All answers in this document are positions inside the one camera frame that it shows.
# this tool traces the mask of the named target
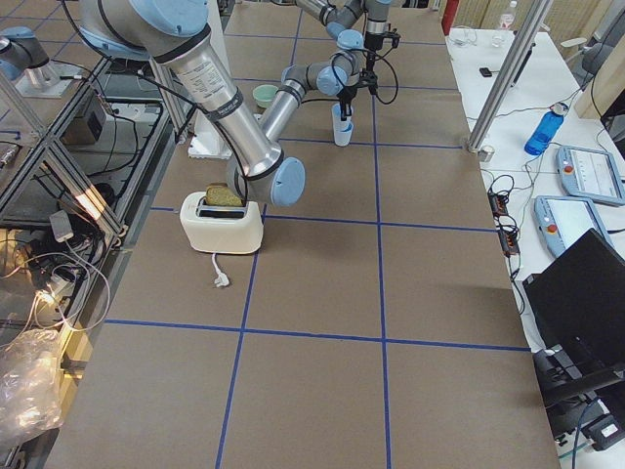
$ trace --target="white desk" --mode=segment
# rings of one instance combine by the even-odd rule
[[[491,70],[499,70],[504,61],[508,49],[512,44],[512,33],[502,48],[494,48],[490,45],[492,30],[477,30],[467,34],[463,29],[452,29],[451,39],[464,40],[466,37],[476,38],[476,44],[459,47],[452,41],[448,41],[448,51],[451,55],[454,74],[458,82],[458,88],[462,93],[462,103],[468,117],[469,126],[473,128],[475,120],[483,107],[483,104],[495,81],[495,76],[484,78],[479,73],[479,68],[486,66]],[[575,93],[578,89],[577,82],[571,75],[564,63],[558,49],[549,35],[540,32],[536,36],[536,46],[532,56],[525,67],[517,85],[510,90],[498,114],[505,114],[514,109],[528,107],[548,107],[551,104],[562,101]],[[546,109],[527,110],[515,112],[508,116],[495,118],[486,139],[485,144],[495,147],[495,154],[488,163],[482,163],[481,168],[488,170],[494,177],[509,174],[515,178],[515,186],[527,187],[530,183],[523,166],[530,159],[523,151],[523,146],[532,134]],[[597,139],[608,151],[614,154],[621,175],[625,175],[625,161],[620,157],[611,138],[603,129],[598,120],[580,119],[574,108],[564,120],[564,124],[558,131],[554,141],[563,145],[577,146],[589,149],[600,149]],[[536,195],[565,195],[560,184],[560,176],[556,169],[555,156],[558,148],[551,146],[540,159],[530,163],[532,177],[538,172],[535,186],[531,197]],[[492,181],[490,174],[483,172],[484,184],[489,187]],[[496,191],[508,189],[511,182],[508,178],[500,181]],[[530,190],[513,192],[508,204],[510,214],[521,223],[521,270],[518,279],[524,279],[530,274],[544,271],[553,261],[553,255],[547,250],[538,231],[533,215],[533,201],[529,201]],[[599,213],[608,230],[625,228],[625,207],[607,207],[597,204]],[[616,250],[625,257],[625,233],[615,234],[612,242]],[[519,257],[512,260],[516,267]],[[539,336],[535,330],[533,318],[524,315],[523,326],[525,335],[533,350],[540,348]],[[570,450],[572,445],[559,449],[559,453]],[[625,461],[625,441],[610,448],[608,451],[596,452],[580,450],[577,457],[578,469],[623,469]],[[562,459],[562,468],[570,467],[570,458]]]

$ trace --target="computer monitor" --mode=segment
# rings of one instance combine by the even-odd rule
[[[625,362],[625,260],[595,230],[524,286],[547,347],[583,375]],[[596,390],[625,427],[625,382]]]

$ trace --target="clear plastic wrap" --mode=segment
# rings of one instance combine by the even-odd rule
[[[55,330],[28,330],[0,351],[0,450],[62,424],[60,355]]]

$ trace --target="clear plastic bottle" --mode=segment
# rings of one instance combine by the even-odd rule
[[[563,125],[567,113],[568,106],[565,103],[555,103],[549,112],[543,115],[538,127],[525,144],[525,152],[534,156],[542,154]]]
[[[504,13],[499,17],[499,25],[497,31],[492,35],[493,47],[501,47],[506,42],[506,31],[510,30],[512,23],[515,22],[515,16],[517,15],[517,2],[512,0],[510,5],[504,10]]]

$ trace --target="green bowl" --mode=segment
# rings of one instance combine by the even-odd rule
[[[277,86],[274,85],[260,85],[254,88],[252,92],[252,96],[254,97],[254,101],[258,107],[262,107],[263,109],[267,109],[273,97],[277,93]]]

